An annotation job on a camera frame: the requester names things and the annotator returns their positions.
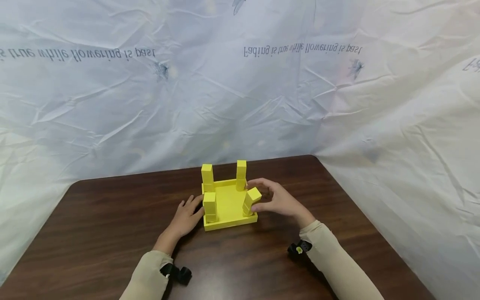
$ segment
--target wrinkled sheet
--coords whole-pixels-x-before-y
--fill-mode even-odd
[[[477,299],[479,14],[5,0],[0,282],[75,181],[315,154],[437,299]]]

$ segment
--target beige sleeve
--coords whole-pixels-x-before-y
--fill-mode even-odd
[[[339,300],[384,299],[325,224],[311,223],[300,231],[300,238],[312,244],[307,255],[323,272]]]
[[[168,263],[173,263],[173,260],[163,252],[144,254],[120,300],[161,300],[168,279],[160,273],[160,269]]]

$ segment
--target wooden table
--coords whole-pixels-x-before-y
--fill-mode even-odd
[[[214,166],[216,180],[235,164]],[[247,178],[280,182],[333,231],[386,300],[433,299],[360,209],[313,156],[249,162]],[[178,203],[201,192],[200,168],[84,180],[65,194],[11,275],[0,299],[118,299],[132,271],[169,224]],[[164,299],[335,299],[320,272],[294,262],[292,220],[262,213],[257,223],[184,238],[175,264],[191,269],[187,287]]]

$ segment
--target black wrist strap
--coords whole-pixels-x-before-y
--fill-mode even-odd
[[[288,248],[288,253],[291,255],[300,255],[302,253],[306,253],[310,251],[312,248],[312,244],[307,242],[306,240],[300,240],[297,244],[292,243]]]
[[[166,264],[160,269],[160,273],[166,278],[173,278],[175,281],[180,283],[181,285],[188,285],[190,279],[192,278],[192,272],[190,269],[183,267],[182,269],[178,269],[173,264]]]

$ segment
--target dark stain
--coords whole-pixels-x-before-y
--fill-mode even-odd
[[[160,63],[160,62],[155,62],[153,65],[155,69],[155,74],[156,74],[156,80],[157,82],[164,79],[168,80],[168,66]]]
[[[363,69],[364,64],[360,60],[351,60],[351,62],[352,66],[349,68],[350,73],[348,75],[353,75],[353,79],[357,79],[357,76],[359,75],[361,69]]]
[[[233,0],[232,6],[235,7],[233,10],[233,15],[236,15],[239,12],[240,7],[243,5],[245,1],[246,0]]]

